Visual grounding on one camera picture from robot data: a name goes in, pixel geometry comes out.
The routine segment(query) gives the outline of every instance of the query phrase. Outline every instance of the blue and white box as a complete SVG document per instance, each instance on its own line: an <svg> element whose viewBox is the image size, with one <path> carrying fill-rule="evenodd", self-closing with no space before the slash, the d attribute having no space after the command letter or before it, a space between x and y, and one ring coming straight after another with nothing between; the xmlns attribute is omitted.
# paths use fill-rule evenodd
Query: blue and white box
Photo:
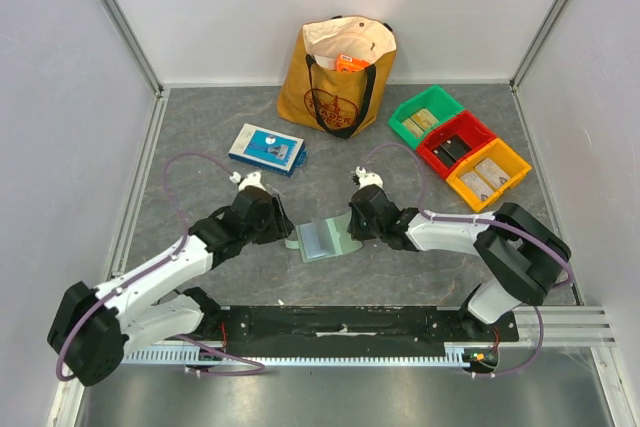
<svg viewBox="0 0 640 427"><path fill-rule="evenodd" d="M229 150L229 157L291 176L307 157L304 139L244 124Z"/></svg>

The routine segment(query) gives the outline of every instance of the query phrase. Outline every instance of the black bag strap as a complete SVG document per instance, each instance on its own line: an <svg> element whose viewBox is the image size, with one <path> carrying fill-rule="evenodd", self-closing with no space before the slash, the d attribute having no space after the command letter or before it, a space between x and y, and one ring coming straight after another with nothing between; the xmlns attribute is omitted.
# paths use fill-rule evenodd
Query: black bag strap
<svg viewBox="0 0 640 427"><path fill-rule="evenodd" d="M356 121L353 125L349 127L345 127L343 129L330 129L322 116L320 115L320 110L318 109L318 102L316 100L316 93L313 90L313 76L311 75L311 67L316 63L316 59L313 58L312 55L307 54L307 68L309 69L309 85L311 87L311 98L313 99L313 106L316 111L316 121L318 125L322 127L324 130L329 132L331 135L335 135L341 139L348 139L351 137L360 124L364 122L364 119L367 117L369 113L369 105L371 104L371 95L373 94L373 86L376 83L376 66L375 64L371 64L364 68L365 74L367 76L367 85L364 88L364 94L362 95L362 104L360 105L360 110L358 112L358 117L356 117Z"/></svg>

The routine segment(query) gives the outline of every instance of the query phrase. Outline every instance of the white wall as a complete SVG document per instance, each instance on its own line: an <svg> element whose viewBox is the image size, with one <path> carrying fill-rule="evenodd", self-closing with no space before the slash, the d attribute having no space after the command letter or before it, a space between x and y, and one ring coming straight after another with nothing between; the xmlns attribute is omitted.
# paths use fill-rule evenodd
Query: white wall
<svg viewBox="0 0 640 427"><path fill-rule="evenodd" d="M163 82L279 83L304 22L387 21L395 81L508 79L552 0L118 0Z"/></svg>
<svg viewBox="0 0 640 427"><path fill-rule="evenodd" d="M35 427L49 327L104 275L153 100L98 0L1 0L0 79L0 423Z"/></svg>
<svg viewBox="0 0 640 427"><path fill-rule="evenodd" d="M521 89L582 290L640 392L640 3L572 0Z"/></svg>

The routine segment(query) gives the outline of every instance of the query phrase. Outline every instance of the gray tabletop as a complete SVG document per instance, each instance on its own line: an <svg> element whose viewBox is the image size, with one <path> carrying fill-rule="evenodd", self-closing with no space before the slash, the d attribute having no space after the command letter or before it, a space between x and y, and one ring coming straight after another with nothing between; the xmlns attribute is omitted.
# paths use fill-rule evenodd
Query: gray tabletop
<svg viewBox="0 0 640 427"><path fill-rule="evenodd" d="M507 85L444 85L453 97L531 163L516 107ZM308 158L291 178L265 173L264 182L282 198L296 224L328 218L348 210L355 191L351 175L363 156L385 141L401 142L387 120L401 102L425 85L387 87L378 121L347 141L295 125L276 113L277 87L197 88L173 90L156 146L131 250L133 268L166 249L181 227L162 189L162 170L176 154L195 151L218 156L241 173L252 168L227 158L244 123L302 137ZM385 182L398 207L415 206L420 182L412 159L400 149L380 151L370 165ZM472 213L467 204L427 168L427 207L436 212ZM193 222L229 205L236 187L215 165L184 159L171 169L171 187ZM546 225L549 214L536 172L494 204L517 202ZM283 243L246 247L236 258L194 279L222 304L290 305L460 305L479 283L491 278L475 256L442 252L396 252L369 241L359 251L305 264L300 253ZM552 292L547 304L575 303L569 289Z"/></svg>

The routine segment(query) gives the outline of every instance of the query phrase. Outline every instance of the orange box in bag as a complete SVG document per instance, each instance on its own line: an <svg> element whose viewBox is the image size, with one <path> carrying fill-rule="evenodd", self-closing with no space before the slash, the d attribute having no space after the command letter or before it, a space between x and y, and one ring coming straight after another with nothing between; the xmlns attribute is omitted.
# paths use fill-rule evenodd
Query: orange box in bag
<svg viewBox="0 0 640 427"><path fill-rule="evenodd" d="M350 55L340 54L336 59L336 70L338 72L357 72L368 67L369 62L366 60L356 59Z"/></svg>

